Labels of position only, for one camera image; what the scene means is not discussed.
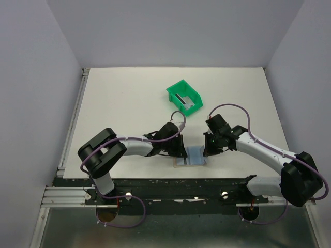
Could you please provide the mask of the green plastic bin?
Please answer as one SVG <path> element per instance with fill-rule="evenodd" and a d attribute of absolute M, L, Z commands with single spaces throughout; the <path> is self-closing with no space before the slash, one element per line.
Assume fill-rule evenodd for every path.
<path fill-rule="evenodd" d="M 183 112 L 186 117 L 192 115 L 203 106 L 201 96 L 185 80 L 180 80 L 168 87 L 166 91 L 168 92 L 169 101 L 173 103 L 179 111 Z M 195 106 L 186 110 L 184 105 L 176 98 L 175 94 L 179 94 L 182 98 L 189 97 L 194 102 Z"/>

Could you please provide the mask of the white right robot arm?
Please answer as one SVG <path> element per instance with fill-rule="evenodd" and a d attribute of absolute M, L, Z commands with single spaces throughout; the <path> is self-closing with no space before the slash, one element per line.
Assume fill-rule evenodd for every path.
<path fill-rule="evenodd" d="M 246 177 L 236 191 L 241 201 L 248 203 L 257 196 L 276 196 L 301 207 L 322 188 L 323 181 L 317 175 L 317 167 L 310 154 L 296 154 L 260 141 L 242 126 L 230 127 L 219 114 L 209 118 L 206 124 L 205 157 L 218 155 L 227 148 L 257 159 L 278 174 L 276 177 Z"/>

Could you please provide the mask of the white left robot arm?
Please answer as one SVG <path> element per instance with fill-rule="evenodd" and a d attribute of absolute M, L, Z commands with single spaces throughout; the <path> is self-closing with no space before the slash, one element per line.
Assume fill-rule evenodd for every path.
<path fill-rule="evenodd" d="M 177 125 L 167 122 L 158 131 L 144 134 L 141 138 L 118 137 L 106 128 L 85 143 L 77 152 L 84 170 L 97 187 L 97 198 L 103 204 L 114 200 L 115 185 L 110 170 L 123 156 L 152 157 L 162 152 L 175 158 L 187 158 L 183 136 Z"/>

